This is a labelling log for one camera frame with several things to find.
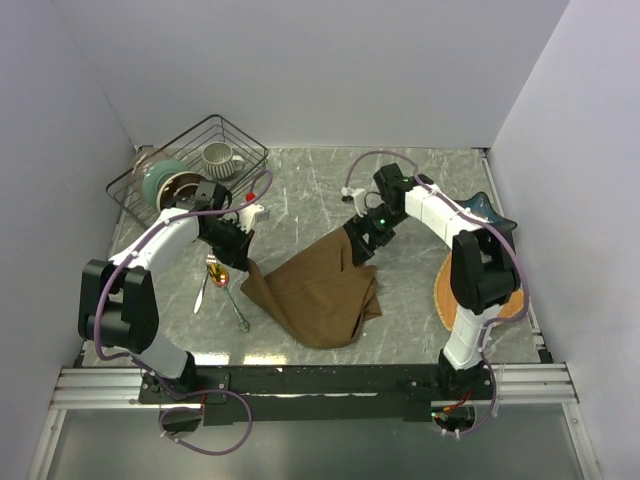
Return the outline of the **brown cloth napkin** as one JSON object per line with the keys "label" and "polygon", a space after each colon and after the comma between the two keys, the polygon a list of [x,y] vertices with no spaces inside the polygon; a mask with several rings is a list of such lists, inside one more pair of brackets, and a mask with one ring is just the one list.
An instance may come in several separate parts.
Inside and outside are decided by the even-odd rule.
{"label": "brown cloth napkin", "polygon": [[250,260],[241,291],[296,341],[335,349],[353,344],[364,323],[382,315],[376,273],[353,264],[340,227],[268,274]]}

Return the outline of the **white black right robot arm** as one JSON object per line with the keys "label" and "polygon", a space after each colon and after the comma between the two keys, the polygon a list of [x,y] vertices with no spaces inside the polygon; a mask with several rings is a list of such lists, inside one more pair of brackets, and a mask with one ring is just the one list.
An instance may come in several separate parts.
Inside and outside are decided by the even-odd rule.
{"label": "white black right robot arm", "polygon": [[381,202],[367,204],[367,192],[344,185],[342,199],[355,207],[344,229],[356,266],[395,235],[395,227],[413,218],[449,249],[449,285],[455,301],[453,327],[438,359],[436,384],[452,399],[460,398],[482,378],[483,347],[490,320],[521,290],[512,232],[517,224],[500,216],[487,195],[455,201],[424,174],[405,176],[397,164],[374,175]]}

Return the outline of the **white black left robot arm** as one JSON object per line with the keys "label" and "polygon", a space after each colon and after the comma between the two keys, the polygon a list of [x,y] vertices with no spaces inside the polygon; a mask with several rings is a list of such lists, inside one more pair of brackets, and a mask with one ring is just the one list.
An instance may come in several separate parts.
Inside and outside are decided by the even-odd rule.
{"label": "white black left robot arm", "polygon": [[154,280],[189,244],[209,245],[217,264],[245,271],[254,226],[265,208],[255,195],[232,206],[229,190],[203,180],[189,196],[166,201],[155,222],[108,260],[91,260],[81,278],[78,331],[98,358],[128,358],[154,375],[177,402],[198,390],[191,352],[159,330]]}

